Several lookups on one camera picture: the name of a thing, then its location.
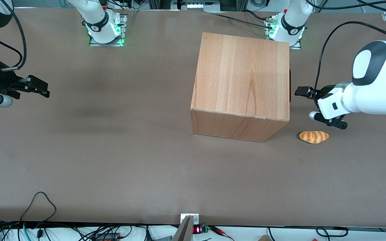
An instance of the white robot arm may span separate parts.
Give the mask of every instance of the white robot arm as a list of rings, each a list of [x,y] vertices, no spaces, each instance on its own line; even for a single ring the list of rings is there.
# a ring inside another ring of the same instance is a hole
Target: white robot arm
[[[90,36],[98,43],[109,43],[121,35],[120,14],[103,9],[98,0],[67,0],[83,17]]]
[[[311,112],[311,119],[340,129],[347,128],[342,118],[352,112],[386,114],[386,41],[371,42],[357,53],[352,64],[352,82],[328,85],[321,90],[298,87],[295,95],[316,101],[320,111]]]
[[[276,16],[276,23],[269,32],[269,38],[279,42],[288,42],[293,46],[302,37],[306,20],[313,11],[313,7],[305,0],[291,0],[290,6]]]

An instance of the wooden box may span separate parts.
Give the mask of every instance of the wooden box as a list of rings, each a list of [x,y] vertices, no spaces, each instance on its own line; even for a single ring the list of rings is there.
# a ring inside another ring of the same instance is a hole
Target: wooden box
[[[264,142],[290,119],[288,43],[204,32],[193,133]]]

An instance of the blue cable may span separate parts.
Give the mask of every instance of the blue cable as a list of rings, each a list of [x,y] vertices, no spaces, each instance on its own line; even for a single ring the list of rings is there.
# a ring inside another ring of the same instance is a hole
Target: blue cable
[[[44,2],[44,0],[41,0],[41,1],[44,3],[44,5],[46,5],[47,7],[50,7],[49,5],[47,5],[46,2]]]
[[[23,223],[23,232],[25,233],[26,239],[27,239],[28,241],[31,241],[31,239],[29,238],[28,233],[26,232],[26,227],[25,227],[25,224],[24,224],[24,223]]]

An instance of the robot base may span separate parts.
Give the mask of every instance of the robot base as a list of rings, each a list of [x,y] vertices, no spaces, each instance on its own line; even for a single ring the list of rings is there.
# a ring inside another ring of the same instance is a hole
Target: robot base
[[[278,31],[278,22],[280,21],[280,18],[278,18],[278,15],[273,15],[271,18],[268,18],[267,20],[264,20],[265,26],[271,26],[272,29],[265,29],[265,35],[266,40],[275,40],[274,37],[276,35],[276,32]],[[302,38],[302,33],[305,29],[303,29],[300,32],[298,41],[290,46],[290,49],[302,49],[302,46],[300,45],[300,39]]]
[[[127,25],[127,15],[120,15],[119,18],[116,18],[116,23],[114,25],[114,31],[119,33],[120,35],[114,38],[113,41],[109,43],[98,43],[96,42],[92,36],[90,36],[89,46],[92,47],[122,47],[124,45],[124,36],[126,34],[126,25]]]

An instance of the metal mounting plate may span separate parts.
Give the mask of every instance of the metal mounting plate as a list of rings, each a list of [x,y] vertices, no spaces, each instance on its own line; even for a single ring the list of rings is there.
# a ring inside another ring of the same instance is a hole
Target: metal mounting plate
[[[181,214],[180,215],[180,223],[183,222],[184,218],[187,215],[192,215],[193,216],[193,218],[194,218],[194,225],[198,225],[199,224],[199,214]]]

